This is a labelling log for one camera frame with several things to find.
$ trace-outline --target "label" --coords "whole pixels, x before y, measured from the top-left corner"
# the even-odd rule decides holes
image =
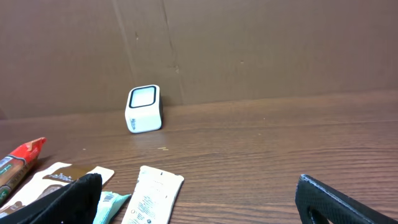
[[[0,167],[4,166],[6,163],[8,163],[12,157],[6,156],[4,159],[0,160]]]
[[[142,166],[122,224],[167,224],[184,178]]]
[[[44,176],[43,179],[56,180],[69,184],[77,180],[79,177],[83,177],[88,171],[93,170],[94,168],[95,166],[71,165],[59,168],[52,174]]]
[[[10,194],[11,189],[8,186],[0,187],[0,202]]]
[[[3,173],[5,173],[5,172],[6,172],[7,170],[9,170],[11,167],[12,167],[12,164],[6,165],[5,168],[2,168],[2,169],[0,170],[0,175],[3,174]]]
[[[135,119],[130,119],[130,121],[131,121],[132,129],[135,130],[136,129],[136,120]]]
[[[112,200],[112,198],[114,197],[114,195],[112,193],[107,194],[103,200],[103,202],[110,202]]]

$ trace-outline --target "white plastic casing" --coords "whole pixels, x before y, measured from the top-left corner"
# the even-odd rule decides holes
[[[133,88],[129,92],[124,112],[127,128],[134,134],[158,130],[162,127],[162,111],[159,86]]]

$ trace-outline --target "package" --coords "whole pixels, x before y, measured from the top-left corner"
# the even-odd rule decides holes
[[[25,143],[0,161],[0,205],[36,163],[45,140]]]
[[[85,174],[101,174],[104,185],[112,175],[113,170],[99,166],[76,166],[56,162],[49,168],[37,172],[13,198],[0,209],[0,218],[9,215],[26,205],[40,199],[59,188],[72,183]]]
[[[93,224],[108,224],[111,218],[118,212],[123,203],[131,195],[119,195],[112,192],[101,192],[99,198],[97,214]]]
[[[101,174],[76,181],[0,219],[2,224],[93,224],[102,191]]]
[[[183,181],[181,175],[142,166],[122,224],[167,224]]]

